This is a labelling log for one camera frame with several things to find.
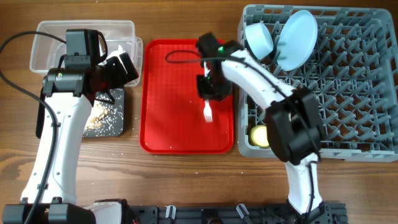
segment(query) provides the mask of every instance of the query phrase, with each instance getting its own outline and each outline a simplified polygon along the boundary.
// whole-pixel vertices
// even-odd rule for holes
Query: cable
[[[317,161],[310,161],[307,164],[308,167],[308,171],[310,173],[310,185],[311,185],[311,200],[310,200],[310,204],[309,204],[309,208],[308,208],[308,212],[305,214],[305,220],[307,221],[307,223],[310,223],[310,214],[312,211],[312,204],[313,204],[313,199],[315,198],[315,189],[313,186],[313,174],[312,174],[312,164],[318,164]]]
[[[194,55],[196,55],[196,56],[198,56],[198,57],[200,57],[201,58],[201,55],[198,53],[198,52],[196,52],[196,51],[193,51],[193,50],[172,50],[172,51],[170,51],[169,53],[167,53],[167,55],[165,56],[165,60],[166,60],[166,62],[168,62],[168,63],[187,63],[186,62],[186,60],[182,60],[182,61],[170,61],[169,60],[169,57],[171,56],[171,55],[173,55],[173,54],[176,54],[176,53],[190,53],[190,54],[194,54]]]
[[[66,42],[54,35],[51,34],[46,34],[43,32],[37,32],[37,31],[27,31],[27,32],[21,32],[19,34],[13,35],[12,37],[8,38],[6,41],[4,41],[4,43],[1,45],[0,47],[0,54],[2,52],[2,50],[5,48],[5,46],[12,40],[14,40],[17,37],[23,36],[23,35],[28,35],[28,34],[39,34],[39,35],[44,35],[46,37],[51,37],[54,38],[55,40],[58,40],[64,44],[66,44]],[[14,84],[13,82],[11,82],[10,80],[8,80],[2,73],[2,71],[0,70],[0,77],[10,86],[12,86],[13,88],[25,93],[26,95],[32,97],[33,99],[37,100],[42,106],[45,107],[45,109],[47,109],[47,111],[50,114],[51,120],[52,120],[52,140],[51,140],[51,146],[50,146],[50,152],[49,152],[49,157],[47,159],[47,163],[45,165],[45,169],[44,169],[44,173],[43,173],[43,177],[42,177],[42,181],[40,183],[40,187],[39,190],[37,191],[37,195],[36,195],[36,199],[33,203],[33,206],[31,208],[31,210],[29,211],[29,214],[24,222],[24,224],[28,224],[30,223],[30,221],[32,220],[32,217],[34,215],[34,210],[36,209],[37,205],[39,204],[40,199],[42,198],[42,194],[45,190],[45,185],[49,176],[49,172],[50,172],[50,166],[52,163],[52,159],[53,159],[53,155],[54,155],[54,151],[55,151],[55,145],[57,142],[57,128],[58,128],[58,120],[57,120],[57,116],[55,115],[54,111],[51,109],[50,105],[48,105],[46,102],[42,101],[39,97],[37,97],[36,95],[34,95],[33,93],[19,87],[18,85]]]
[[[208,57],[208,58],[198,58],[198,59],[192,59],[192,60],[169,60],[169,57],[171,55],[176,54],[176,53],[180,53],[180,52],[191,53],[191,54],[195,54],[195,55],[198,55],[199,57],[201,57],[200,54],[198,54],[197,52],[195,52],[193,50],[173,50],[173,51],[169,52],[165,56],[165,61],[168,62],[168,63],[195,63],[195,62],[203,62],[203,61],[207,61],[207,60],[230,60],[230,61],[233,61],[233,62],[241,63],[241,64],[253,69],[258,74],[260,74],[263,78],[266,79],[266,81],[271,85],[271,87],[273,87],[275,89],[275,91],[277,91],[281,96],[283,96],[285,98],[286,103],[289,106],[289,108],[291,110],[293,110],[293,112],[295,114],[297,114],[298,118],[300,119],[301,124],[304,127],[305,133],[307,134],[309,140],[311,141],[311,144],[312,144],[312,146],[314,148],[314,153],[318,156],[318,159],[320,161],[321,157],[320,157],[320,153],[319,153],[319,148],[315,144],[315,141],[313,140],[313,138],[311,137],[309,128],[308,128],[307,124],[305,123],[302,115],[300,114],[300,112],[298,111],[296,106],[289,100],[289,98],[286,96],[286,94],[283,93],[279,89],[279,87],[277,85],[275,85],[271,80],[269,80],[269,78],[266,77],[261,71],[259,71],[258,69],[254,68],[252,65],[246,63],[242,58],[237,58],[237,57]]]
[[[64,54],[64,55],[61,55],[61,57],[60,57],[60,60],[59,60],[59,62],[58,62],[58,71],[61,69],[61,65],[62,65],[62,62],[63,62],[63,59],[66,57],[67,55],[66,54]]]

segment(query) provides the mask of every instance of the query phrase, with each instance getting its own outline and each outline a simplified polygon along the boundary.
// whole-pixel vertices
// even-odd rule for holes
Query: red tray
[[[213,122],[203,117],[197,92],[200,63],[171,64],[172,50],[196,50],[197,40],[153,40],[145,49],[142,84],[141,147],[152,154],[222,154],[234,143],[233,98],[211,101]],[[170,60],[196,59],[177,53]]]

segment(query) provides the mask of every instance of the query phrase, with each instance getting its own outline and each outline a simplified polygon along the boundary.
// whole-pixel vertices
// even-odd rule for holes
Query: plastic dish rack
[[[321,155],[347,161],[398,160],[397,41],[391,14],[385,9],[248,5],[238,27],[238,40],[248,47],[244,28],[263,22],[274,42],[289,17],[310,11],[318,23],[315,49],[298,69],[285,72],[274,58],[267,68],[277,78],[306,87],[319,99],[326,133]],[[264,113],[241,90],[239,151],[247,157],[275,158],[270,148],[252,146],[252,127],[264,124]]]

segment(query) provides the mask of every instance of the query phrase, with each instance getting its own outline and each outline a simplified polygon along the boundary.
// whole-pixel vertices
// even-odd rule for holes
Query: clear plastic container
[[[42,21],[37,31],[46,32],[65,40],[67,29],[94,29],[102,32],[108,45],[108,53],[120,45],[129,55],[139,78],[126,84],[136,86],[141,79],[142,40],[136,37],[132,21]],[[61,55],[67,52],[66,45],[52,38],[36,35],[30,55],[29,68],[32,72],[46,75],[50,68],[58,66]]]

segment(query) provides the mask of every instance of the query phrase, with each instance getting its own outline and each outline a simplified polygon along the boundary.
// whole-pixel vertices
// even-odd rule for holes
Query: yellow object
[[[256,146],[269,147],[267,138],[267,126],[257,125],[251,129],[250,132],[251,142]]]

